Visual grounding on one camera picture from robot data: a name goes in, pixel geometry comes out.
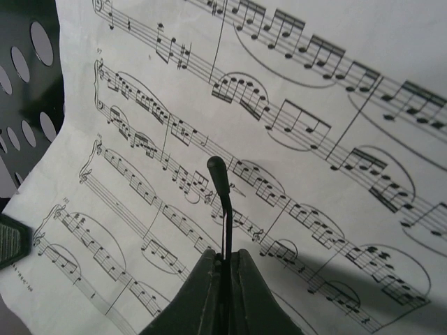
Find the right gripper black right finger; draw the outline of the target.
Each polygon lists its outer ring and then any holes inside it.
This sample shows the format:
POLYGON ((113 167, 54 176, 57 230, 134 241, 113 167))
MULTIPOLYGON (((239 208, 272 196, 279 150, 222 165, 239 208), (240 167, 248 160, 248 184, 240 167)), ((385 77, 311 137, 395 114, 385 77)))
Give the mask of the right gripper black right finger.
POLYGON ((228 268, 229 334, 302 334, 274 298, 248 250, 230 257, 228 268))

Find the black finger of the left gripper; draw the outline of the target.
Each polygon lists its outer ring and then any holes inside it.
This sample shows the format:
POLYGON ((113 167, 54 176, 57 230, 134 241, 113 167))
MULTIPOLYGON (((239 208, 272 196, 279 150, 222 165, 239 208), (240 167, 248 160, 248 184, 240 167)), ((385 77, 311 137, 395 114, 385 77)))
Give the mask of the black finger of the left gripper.
POLYGON ((5 269, 30 254, 32 235, 30 227, 10 216, 1 214, 0 269, 5 269))

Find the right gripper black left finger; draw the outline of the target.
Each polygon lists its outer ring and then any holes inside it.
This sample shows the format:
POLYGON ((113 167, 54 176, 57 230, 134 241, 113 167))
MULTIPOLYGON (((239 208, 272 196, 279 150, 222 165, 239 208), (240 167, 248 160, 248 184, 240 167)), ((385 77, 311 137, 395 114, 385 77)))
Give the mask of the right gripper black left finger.
POLYGON ((207 249, 175 298, 141 334, 221 334, 218 254, 207 249))

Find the black music stand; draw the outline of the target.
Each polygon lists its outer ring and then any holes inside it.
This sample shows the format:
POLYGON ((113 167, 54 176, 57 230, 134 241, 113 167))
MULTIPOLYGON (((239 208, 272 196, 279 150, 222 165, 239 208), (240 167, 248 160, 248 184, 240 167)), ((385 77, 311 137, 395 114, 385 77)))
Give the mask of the black music stand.
POLYGON ((1 160, 16 187, 64 122, 64 80, 54 1, 1 2, 1 160))

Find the white sheet music paper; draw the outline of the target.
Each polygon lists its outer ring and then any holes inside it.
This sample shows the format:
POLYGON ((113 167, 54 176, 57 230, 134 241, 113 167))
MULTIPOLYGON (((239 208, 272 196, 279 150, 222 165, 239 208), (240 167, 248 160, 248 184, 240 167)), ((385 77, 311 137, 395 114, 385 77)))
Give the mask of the white sheet music paper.
POLYGON ((6 213, 34 334, 137 334, 224 216, 305 334, 446 333, 445 1, 58 1, 64 122, 6 213))

